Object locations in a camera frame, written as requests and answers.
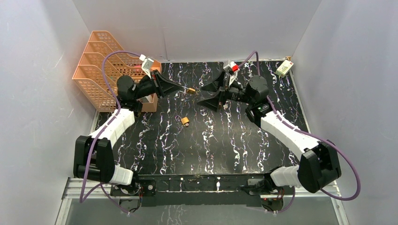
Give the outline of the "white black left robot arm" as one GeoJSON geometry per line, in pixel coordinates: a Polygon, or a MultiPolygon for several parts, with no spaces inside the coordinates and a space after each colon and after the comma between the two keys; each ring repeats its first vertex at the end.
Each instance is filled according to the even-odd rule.
{"type": "Polygon", "coordinates": [[[76,140],[73,174],[81,179],[122,185],[127,194],[135,195],[140,190],[140,182],[133,178],[132,170],[115,164],[113,147],[141,112],[143,104],[139,99],[152,94],[163,98],[183,90],[183,86],[164,78],[158,70],[138,83],[123,75],[116,85],[117,109],[112,116],[90,135],[81,135],[76,140]]]}

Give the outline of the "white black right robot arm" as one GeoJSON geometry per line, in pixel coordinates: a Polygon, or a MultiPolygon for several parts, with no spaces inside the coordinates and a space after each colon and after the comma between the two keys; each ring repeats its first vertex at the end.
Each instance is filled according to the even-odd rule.
{"type": "Polygon", "coordinates": [[[283,186],[303,187],[316,193],[341,177],[337,151],[327,141],[320,141],[295,128],[273,106],[269,100],[266,79],[255,75],[246,86],[237,81],[230,82],[227,72],[200,88],[212,92],[212,96],[198,105],[218,111],[228,100],[247,104],[245,113],[256,126],[272,134],[298,158],[297,166],[281,166],[264,175],[264,187],[270,194],[277,194],[283,186]]]}

